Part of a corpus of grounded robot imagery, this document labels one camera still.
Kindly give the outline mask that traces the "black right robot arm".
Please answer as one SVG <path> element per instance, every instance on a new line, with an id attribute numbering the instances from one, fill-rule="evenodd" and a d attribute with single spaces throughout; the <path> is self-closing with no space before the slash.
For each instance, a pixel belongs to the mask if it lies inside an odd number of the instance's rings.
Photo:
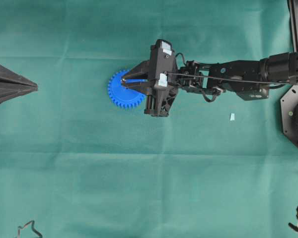
<path id="1" fill-rule="evenodd" d="M 121 85 L 146 95 L 144 113 L 167 117 L 180 89 L 200 94 L 208 103 L 226 91 L 245 101 L 266 99 L 271 89 L 298 84 L 298 52 L 256 60 L 201 63 L 183 60 L 178 67 L 169 41 L 158 39 L 150 47 L 150 58 L 121 78 Z"/>

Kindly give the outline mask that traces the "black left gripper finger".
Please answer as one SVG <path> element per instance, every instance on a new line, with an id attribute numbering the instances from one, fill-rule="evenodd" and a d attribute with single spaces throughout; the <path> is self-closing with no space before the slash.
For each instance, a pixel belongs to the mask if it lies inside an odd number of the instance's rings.
<path id="1" fill-rule="evenodd" d="M 16 74 L 0 64 L 0 82 L 37 87 L 35 82 Z"/>
<path id="2" fill-rule="evenodd" d="M 32 93 L 38 91 L 38 87 L 31 87 L 31 86 L 16 86 L 16 87 L 10 87 L 10 88 L 2 88 L 0 87 L 0 104 L 19 97 L 19 96 L 24 96 L 26 94 Z"/>

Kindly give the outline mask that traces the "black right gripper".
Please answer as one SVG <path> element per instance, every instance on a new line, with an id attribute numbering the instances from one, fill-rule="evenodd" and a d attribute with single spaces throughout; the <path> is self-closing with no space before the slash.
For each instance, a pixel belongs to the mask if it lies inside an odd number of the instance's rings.
<path id="1" fill-rule="evenodd" d="M 153 117 L 167 117 L 178 94 L 175 83 L 177 63 L 172 44 L 158 39 L 150 48 L 150 59 L 124 74 L 124 80 L 144 79 L 146 82 L 126 82 L 125 88 L 147 95 L 145 113 Z"/>

